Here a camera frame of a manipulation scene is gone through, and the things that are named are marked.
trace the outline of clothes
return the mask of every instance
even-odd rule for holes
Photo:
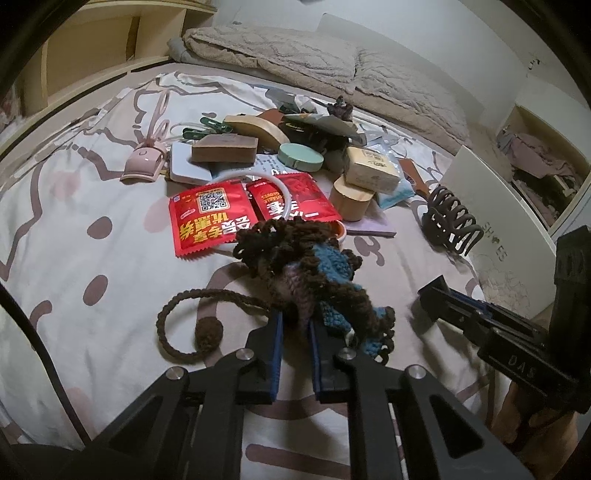
[[[572,165],[552,155],[549,147],[532,135],[523,133],[515,135],[509,143],[507,156],[515,168],[526,171],[538,179],[549,175],[560,175],[571,178],[575,185],[580,185]]]
[[[544,218],[548,226],[552,226],[560,216],[558,211],[552,207],[552,205],[546,205],[543,201],[543,198],[538,193],[536,193],[535,190],[531,189],[526,182],[522,180],[514,180],[514,182],[525,192],[531,203],[533,203],[538,209],[539,213]]]
[[[511,141],[515,138],[515,134],[506,132],[502,136],[498,137],[496,142],[497,147],[499,150],[502,151],[505,155],[509,152],[509,146],[511,145]]]

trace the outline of blue packet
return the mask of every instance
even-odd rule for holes
[[[396,155],[394,154],[392,149],[390,149],[390,147],[389,147],[390,143],[391,143],[391,139],[389,139],[389,138],[385,139],[384,137],[379,137],[379,138],[376,138],[376,139],[368,142],[366,148],[369,148],[370,150],[374,150],[378,153],[381,153],[382,155],[386,155],[386,157],[388,157],[389,161],[392,162],[394,165],[396,165],[400,172],[403,172],[402,168],[400,167],[400,163],[398,162],[398,159],[396,158]],[[404,173],[403,173],[402,177],[400,178],[400,181],[398,182],[398,185],[396,186],[396,188],[392,192],[389,192],[389,193],[378,192],[375,194],[375,199],[378,202],[379,207],[382,210],[385,210],[390,207],[393,207],[394,205],[402,202],[403,200],[413,197],[414,195],[415,195],[415,193],[414,193],[413,186],[404,177]]]

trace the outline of pillow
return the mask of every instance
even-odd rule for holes
[[[454,96],[425,74],[398,64],[395,58],[360,49],[355,86],[366,95],[387,100],[394,108],[385,112],[388,116],[401,119],[426,138],[440,136],[443,132],[436,131],[443,130],[454,142],[469,143],[466,116]]]
[[[303,74],[350,95],[355,90],[357,47],[338,38],[284,28],[223,25],[189,29],[183,40],[208,60],[263,68],[292,82]]]

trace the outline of red snack packet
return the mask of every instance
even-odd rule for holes
[[[238,229],[257,222],[240,182],[225,181],[185,190],[168,204],[177,257],[232,242]]]
[[[314,179],[307,173],[284,173],[275,175],[291,193],[291,217],[301,216],[304,220],[331,222],[342,220],[339,212],[324,196]],[[265,179],[255,180],[246,186],[263,218],[280,218],[283,213],[281,192]]]

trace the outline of wooden lid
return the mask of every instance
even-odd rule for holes
[[[371,190],[356,187],[355,185],[345,182],[344,175],[341,175],[338,179],[336,179],[333,187],[344,197],[350,198],[351,200],[355,200],[357,202],[368,202],[372,199],[375,193]]]

